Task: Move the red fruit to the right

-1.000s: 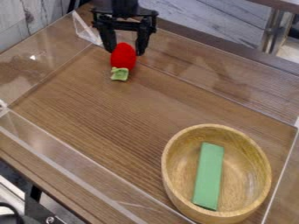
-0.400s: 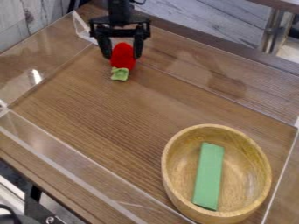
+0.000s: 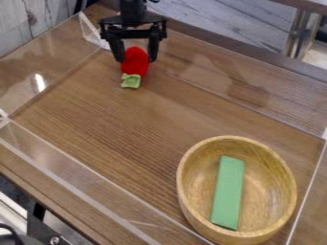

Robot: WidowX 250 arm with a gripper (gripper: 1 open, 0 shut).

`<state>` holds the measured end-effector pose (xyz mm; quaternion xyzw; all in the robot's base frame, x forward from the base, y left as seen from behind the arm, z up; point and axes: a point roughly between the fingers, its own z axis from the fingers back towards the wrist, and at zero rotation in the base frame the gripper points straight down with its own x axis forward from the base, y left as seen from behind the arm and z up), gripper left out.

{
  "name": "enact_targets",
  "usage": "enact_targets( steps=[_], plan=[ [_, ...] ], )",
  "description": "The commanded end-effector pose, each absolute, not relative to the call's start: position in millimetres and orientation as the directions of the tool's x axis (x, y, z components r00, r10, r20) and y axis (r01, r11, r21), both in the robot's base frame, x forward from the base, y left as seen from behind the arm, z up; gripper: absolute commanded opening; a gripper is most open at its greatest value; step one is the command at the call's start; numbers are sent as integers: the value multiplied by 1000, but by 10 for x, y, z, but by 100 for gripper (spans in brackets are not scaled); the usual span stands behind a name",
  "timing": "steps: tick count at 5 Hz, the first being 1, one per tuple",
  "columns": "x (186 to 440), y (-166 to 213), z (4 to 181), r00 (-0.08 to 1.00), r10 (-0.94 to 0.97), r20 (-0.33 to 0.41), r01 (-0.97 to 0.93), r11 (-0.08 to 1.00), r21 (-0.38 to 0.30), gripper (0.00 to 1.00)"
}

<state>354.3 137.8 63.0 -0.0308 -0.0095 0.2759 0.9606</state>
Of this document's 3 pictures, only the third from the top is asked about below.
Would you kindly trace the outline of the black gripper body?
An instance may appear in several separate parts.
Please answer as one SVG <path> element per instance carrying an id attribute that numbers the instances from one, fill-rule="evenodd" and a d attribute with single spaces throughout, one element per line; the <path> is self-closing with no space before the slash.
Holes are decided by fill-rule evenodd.
<path id="1" fill-rule="evenodd" d="M 157 14 L 145 14 L 137 22 L 127 22 L 121 15 L 98 20 L 101 39 L 146 39 L 156 35 L 166 38 L 166 18 Z"/>

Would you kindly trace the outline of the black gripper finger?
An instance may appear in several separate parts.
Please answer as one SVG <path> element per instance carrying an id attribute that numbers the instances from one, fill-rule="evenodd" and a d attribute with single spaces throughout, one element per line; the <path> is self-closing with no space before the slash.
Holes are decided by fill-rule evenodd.
<path id="1" fill-rule="evenodd" d="M 147 57 L 150 62 L 153 62 L 157 59 L 158 46 L 160 46 L 160 38 L 156 34 L 153 34 L 149 37 L 149 41 L 147 41 Z"/>
<path id="2" fill-rule="evenodd" d="M 123 46 L 122 40 L 118 37 L 111 36 L 107 39 L 107 44 L 109 44 L 109 49 L 110 49 L 114 59 L 118 62 L 122 62 L 123 57 L 125 57 L 125 46 Z"/>

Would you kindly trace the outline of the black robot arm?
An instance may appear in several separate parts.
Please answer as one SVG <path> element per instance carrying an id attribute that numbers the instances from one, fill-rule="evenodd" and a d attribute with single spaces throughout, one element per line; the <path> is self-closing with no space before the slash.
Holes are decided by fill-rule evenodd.
<path id="1" fill-rule="evenodd" d="M 147 61 L 157 60 L 160 42 L 166 38 L 166 17 L 146 10 L 146 1 L 118 0 L 118 15 L 98 20 L 99 37 L 106 41 L 113 57 L 122 62 L 126 56 L 123 39 L 147 40 Z"/>

